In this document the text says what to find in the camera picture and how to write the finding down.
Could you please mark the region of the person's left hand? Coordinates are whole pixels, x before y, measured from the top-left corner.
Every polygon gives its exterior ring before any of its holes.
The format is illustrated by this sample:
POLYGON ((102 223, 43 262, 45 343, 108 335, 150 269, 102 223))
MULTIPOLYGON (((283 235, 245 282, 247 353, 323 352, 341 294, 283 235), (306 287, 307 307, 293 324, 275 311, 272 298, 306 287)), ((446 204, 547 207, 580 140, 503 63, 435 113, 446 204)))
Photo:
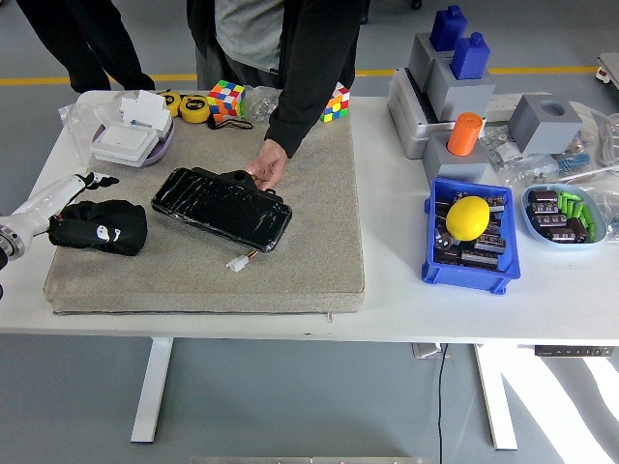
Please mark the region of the person's left hand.
POLYGON ((274 140, 266 139, 259 155, 245 168, 261 190, 273 189, 283 176, 288 160, 284 149, 274 140))

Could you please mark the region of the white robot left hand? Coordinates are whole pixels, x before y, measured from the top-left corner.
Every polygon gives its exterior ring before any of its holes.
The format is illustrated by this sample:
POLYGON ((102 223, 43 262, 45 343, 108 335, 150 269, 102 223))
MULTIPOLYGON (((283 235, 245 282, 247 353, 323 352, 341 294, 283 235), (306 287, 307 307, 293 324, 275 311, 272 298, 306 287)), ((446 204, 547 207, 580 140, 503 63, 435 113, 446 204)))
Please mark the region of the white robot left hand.
POLYGON ((35 193, 10 216, 1 217, 1 225, 15 232, 25 243, 45 232, 49 219, 86 189, 108 188, 118 183, 117 178, 98 172, 67 176, 35 193))

